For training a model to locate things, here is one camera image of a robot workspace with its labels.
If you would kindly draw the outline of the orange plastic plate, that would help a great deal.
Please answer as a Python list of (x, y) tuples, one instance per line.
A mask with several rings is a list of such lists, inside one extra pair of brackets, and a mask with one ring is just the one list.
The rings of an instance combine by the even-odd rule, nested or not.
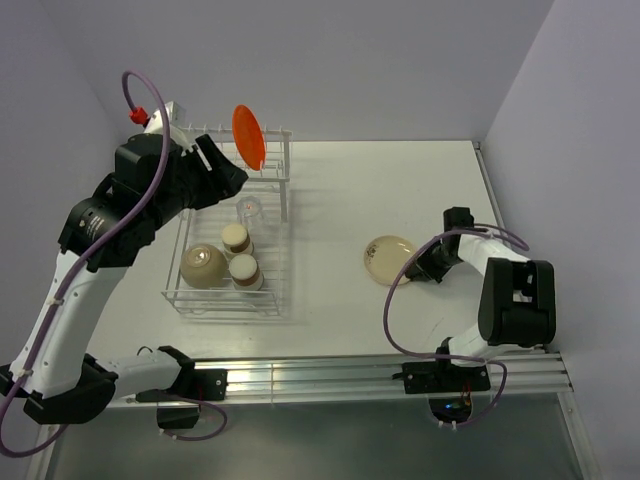
[(266, 147), (260, 125), (246, 105), (237, 105), (232, 115), (232, 134), (238, 153), (245, 164), (260, 171), (266, 160)]

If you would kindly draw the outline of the clear plastic cup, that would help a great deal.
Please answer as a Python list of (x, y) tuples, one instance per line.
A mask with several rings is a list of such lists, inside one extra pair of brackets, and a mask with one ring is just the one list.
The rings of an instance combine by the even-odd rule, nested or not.
[(258, 229), (267, 224), (262, 202), (255, 196), (245, 196), (236, 203), (238, 222), (248, 230)]

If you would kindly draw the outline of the beige plate with black spot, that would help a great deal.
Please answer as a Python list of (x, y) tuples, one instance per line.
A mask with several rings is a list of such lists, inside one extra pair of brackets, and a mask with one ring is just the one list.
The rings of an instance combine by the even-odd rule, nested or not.
[(379, 236), (370, 241), (364, 250), (364, 267), (375, 282), (391, 286), (402, 267), (415, 252), (416, 247), (402, 237)]

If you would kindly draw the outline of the steel cup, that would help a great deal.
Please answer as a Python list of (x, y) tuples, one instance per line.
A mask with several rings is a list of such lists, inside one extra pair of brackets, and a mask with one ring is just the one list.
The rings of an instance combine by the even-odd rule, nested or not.
[(234, 256), (229, 262), (229, 273), (236, 290), (258, 291), (264, 283), (260, 266), (250, 254)]
[(233, 258), (237, 255), (252, 255), (254, 245), (248, 229), (240, 223), (230, 223), (221, 232), (225, 255)]

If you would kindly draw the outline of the floral ceramic bowl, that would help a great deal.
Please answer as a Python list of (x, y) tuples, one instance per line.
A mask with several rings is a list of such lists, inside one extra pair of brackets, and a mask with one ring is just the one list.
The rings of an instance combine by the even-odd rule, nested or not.
[(223, 284), (227, 269), (227, 258), (217, 247), (200, 243), (183, 253), (179, 271), (190, 287), (211, 289)]

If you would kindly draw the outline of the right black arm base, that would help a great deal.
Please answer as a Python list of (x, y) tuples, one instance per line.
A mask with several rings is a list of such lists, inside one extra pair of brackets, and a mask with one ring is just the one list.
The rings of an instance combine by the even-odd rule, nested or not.
[(407, 362), (392, 375), (406, 394), (473, 393), (491, 388), (486, 367), (460, 367), (449, 360)]

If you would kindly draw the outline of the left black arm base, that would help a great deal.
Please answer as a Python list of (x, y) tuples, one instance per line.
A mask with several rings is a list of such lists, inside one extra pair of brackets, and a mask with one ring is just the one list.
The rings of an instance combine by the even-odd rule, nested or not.
[[(221, 434), (227, 424), (227, 413), (217, 405), (225, 399), (228, 371), (226, 369), (201, 369), (194, 371), (194, 379), (183, 394), (161, 391), (161, 402), (178, 401), (189, 405), (188, 408), (173, 409), (158, 407), (156, 423), (160, 432), (174, 440), (185, 442), (204, 441)], [(219, 418), (219, 425), (208, 434), (188, 436), (182, 430), (193, 429), (204, 413), (214, 412)]]

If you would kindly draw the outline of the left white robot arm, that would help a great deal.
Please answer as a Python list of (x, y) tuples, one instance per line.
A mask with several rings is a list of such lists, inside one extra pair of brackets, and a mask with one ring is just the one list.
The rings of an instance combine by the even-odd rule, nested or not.
[(190, 395), (195, 363), (176, 348), (99, 361), (88, 343), (114, 289), (157, 231), (183, 210), (234, 197), (247, 179), (208, 134), (189, 142), (172, 128), (165, 141), (158, 114), (118, 146), (113, 172), (69, 213), (38, 328), (2, 366), (2, 394), (24, 399), (25, 414), (40, 425), (87, 423), (111, 401), (142, 392)]

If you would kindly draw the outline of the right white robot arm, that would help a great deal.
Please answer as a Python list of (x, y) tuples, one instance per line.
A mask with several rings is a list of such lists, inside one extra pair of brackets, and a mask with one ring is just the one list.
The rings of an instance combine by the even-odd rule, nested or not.
[(468, 374), (467, 367), (505, 352), (549, 344), (556, 334), (554, 267), (548, 261), (531, 260), (514, 251), (527, 246), (499, 227), (475, 221), (467, 207), (443, 213), (444, 231), (411, 263), (410, 281), (440, 283), (455, 266), (465, 263), (482, 276), (476, 322), (461, 334), (443, 341), (449, 355), (433, 365), (435, 383), (452, 390)]

